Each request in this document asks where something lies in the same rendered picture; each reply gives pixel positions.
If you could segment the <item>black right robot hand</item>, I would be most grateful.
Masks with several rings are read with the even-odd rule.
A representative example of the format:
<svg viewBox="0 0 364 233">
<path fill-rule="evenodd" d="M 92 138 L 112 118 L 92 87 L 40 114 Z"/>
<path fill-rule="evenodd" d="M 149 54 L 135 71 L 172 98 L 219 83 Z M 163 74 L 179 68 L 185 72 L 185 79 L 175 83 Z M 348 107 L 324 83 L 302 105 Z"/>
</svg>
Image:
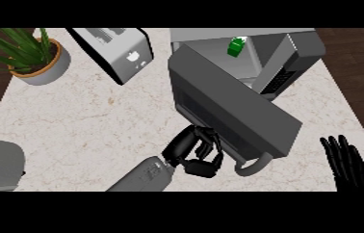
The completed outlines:
<svg viewBox="0 0 364 233">
<path fill-rule="evenodd" d="M 339 192 L 364 193 L 364 160 L 346 137 L 320 139 Z"/>
</svg>

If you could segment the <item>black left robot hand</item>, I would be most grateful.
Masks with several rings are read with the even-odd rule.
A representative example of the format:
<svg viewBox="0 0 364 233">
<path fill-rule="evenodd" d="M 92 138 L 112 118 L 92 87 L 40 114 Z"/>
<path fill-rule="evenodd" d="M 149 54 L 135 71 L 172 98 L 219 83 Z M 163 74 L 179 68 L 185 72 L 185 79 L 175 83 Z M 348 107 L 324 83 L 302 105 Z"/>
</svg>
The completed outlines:
<svg viewBox="0 0 364 233">
<path fill-rule="evenodd" d="M 182 166 L 188 174 L 212 178 L 223 161 L 222 145 L 215 130 L 189 125 L 170 141 L 163 157 L 175 168 Z"/>
</svg>

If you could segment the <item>dark grey microwave door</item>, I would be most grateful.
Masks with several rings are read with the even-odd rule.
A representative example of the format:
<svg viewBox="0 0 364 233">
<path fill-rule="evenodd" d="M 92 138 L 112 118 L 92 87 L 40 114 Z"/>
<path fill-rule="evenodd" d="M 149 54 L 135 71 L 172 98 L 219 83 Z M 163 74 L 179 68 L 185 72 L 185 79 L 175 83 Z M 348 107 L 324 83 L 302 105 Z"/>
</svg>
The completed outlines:
<svg viewBox="0 0 364 233">
<path fill-rule="evenodd" d="M 302 122 L 183 45 L 167 60 L 176 111 L 212 128 L 241 176 L 289 155 Z"/>
</svg>

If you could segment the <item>green milk carton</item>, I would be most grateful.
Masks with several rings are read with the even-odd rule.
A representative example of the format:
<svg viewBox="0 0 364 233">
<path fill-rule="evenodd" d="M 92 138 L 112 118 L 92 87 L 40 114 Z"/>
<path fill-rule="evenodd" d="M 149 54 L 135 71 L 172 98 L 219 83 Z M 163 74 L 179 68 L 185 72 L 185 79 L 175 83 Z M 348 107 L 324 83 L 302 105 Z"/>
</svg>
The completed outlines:
<svg viewBox="0 0 364 233">
<path fill-rule="evenodd" d="M 244 37 L 232 38 L 229 46 L 228 46 L 228 54 L 232 57 L 238 56 L 238 54 L 240 54 L 240 52 L 243 50 L 243 47 L 244 47 L 244 43 L 246 43 L 246 38 Z"/>
</svg>

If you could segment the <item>grey microwave body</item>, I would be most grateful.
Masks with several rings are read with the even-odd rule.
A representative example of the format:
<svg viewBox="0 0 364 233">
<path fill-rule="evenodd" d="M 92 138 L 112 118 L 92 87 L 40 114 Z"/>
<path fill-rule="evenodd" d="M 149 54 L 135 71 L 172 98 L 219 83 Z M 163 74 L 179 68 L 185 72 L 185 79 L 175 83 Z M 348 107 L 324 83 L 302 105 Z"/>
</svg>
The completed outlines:
<svg viewBox="0 0 364 233">
<path fill-rule="evenodd" d="M 232 38 L 246 43 L 228 54 Z M 274 100 L 326 54 L 312 28 L 172 28 L 172 52 L 186 44 L 268 100 Z"/>
</svg>

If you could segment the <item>silver toaster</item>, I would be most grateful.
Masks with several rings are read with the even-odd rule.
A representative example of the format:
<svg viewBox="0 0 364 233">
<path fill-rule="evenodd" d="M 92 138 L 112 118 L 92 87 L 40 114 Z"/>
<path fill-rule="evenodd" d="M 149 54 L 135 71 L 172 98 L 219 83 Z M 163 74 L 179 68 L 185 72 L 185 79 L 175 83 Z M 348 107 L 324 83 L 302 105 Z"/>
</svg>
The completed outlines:
<svg viewBox="0 0 364 233">
<path fill-rule="evenodd" d="M 67 32 L 118 85 L 154 60 L 141 28 L 67 28 Z"/>
</svg>

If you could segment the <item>pale grey rounded appliance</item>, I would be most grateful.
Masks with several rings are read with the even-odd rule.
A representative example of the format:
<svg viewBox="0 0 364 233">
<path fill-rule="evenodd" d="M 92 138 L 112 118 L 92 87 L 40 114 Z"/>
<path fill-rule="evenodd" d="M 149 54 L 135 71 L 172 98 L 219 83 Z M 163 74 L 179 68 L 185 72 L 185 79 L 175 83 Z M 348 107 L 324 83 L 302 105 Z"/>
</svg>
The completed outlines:
<svg viewBox="0 0 364 233">
<path fill-rule="evenodd" d="M 25 157 L 21 147 L 0 141 L 0 192 L 13 191 L 24 176 Z"/>
</svg>

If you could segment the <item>green plant in grey pot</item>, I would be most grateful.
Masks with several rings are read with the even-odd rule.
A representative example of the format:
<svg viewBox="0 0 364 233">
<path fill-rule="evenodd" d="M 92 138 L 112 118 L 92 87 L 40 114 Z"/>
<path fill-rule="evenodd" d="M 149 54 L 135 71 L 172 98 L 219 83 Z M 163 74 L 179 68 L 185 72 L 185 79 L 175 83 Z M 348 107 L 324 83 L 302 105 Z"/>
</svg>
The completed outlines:
<svg viewBox="0 0 364 233">
<path fill-rule="evenodd" d="M 49 37 L 44 28 L 38 38 L 24 28 L 0 28 L 0 32 L 12 40 L 0 39 L 0 50 L 6 53 L 6 57 L 0 56 L 0 63 L 28 85 L 47 85 L 62 76 L 71 64 L 62 44 Z"/>
</svg>

